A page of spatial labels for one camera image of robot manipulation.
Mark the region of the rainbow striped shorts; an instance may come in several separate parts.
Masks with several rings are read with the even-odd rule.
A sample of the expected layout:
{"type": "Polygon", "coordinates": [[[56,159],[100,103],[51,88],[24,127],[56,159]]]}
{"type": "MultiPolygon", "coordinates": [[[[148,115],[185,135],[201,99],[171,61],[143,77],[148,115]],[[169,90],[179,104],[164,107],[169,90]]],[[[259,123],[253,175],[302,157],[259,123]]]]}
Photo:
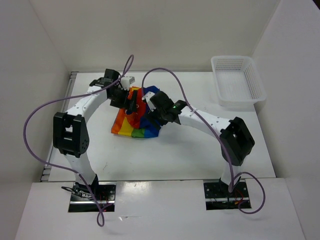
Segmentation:
{"type": "Polygon", "coordinates": [[[110,132],[114,135],[131,138],[156,138],[160,131],[144,117],[150,108],[142,100],[142,89],[137,86],[131,87],[129,90],[129,99],[131,99],[134,91],[137,91],[137,112],[130,112],[129,110],[121,108],[117,113],[110,132]]]}

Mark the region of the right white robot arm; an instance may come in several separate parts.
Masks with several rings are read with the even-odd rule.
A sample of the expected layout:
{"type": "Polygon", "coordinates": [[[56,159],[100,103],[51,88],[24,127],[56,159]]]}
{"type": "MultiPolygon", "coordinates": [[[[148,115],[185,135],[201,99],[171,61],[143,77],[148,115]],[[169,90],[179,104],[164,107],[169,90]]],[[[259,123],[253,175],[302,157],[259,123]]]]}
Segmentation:
{"type": "Polygon", "coordinates": [[[145,117],[157,129],[167,123],[176,123],[215,137],[226,161],[226,167],[219,179],[219,191],[225,197],[232,196],[237,191],[241,166],[255,145],[244,120],[240,117],[221,118],[189,106],[184,100],[173,102],[163,91],[149,91],[143,101],[149,107],[145,117]]]}

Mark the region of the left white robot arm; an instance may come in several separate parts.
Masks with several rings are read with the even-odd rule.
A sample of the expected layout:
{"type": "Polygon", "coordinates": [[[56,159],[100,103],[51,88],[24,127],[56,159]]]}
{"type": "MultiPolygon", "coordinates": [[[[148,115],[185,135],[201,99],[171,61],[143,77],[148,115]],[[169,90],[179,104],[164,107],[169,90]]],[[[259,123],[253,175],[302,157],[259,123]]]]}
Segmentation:
{"type": "Polygon", "coordinates": [[[105,101],[116,108],[137,111],[138,92],[129,98],[133,76],[121,76],[113,69],[106,69],[104,76],[93,80],[83,97],[66,112],[57,112],[53,117],[53,146],[65,156],[75,171],[75,186],[72,191],[89,200],[100,194],[97,174],[91,167],[87,150],[90,137],[87,122],[105,101]]]}

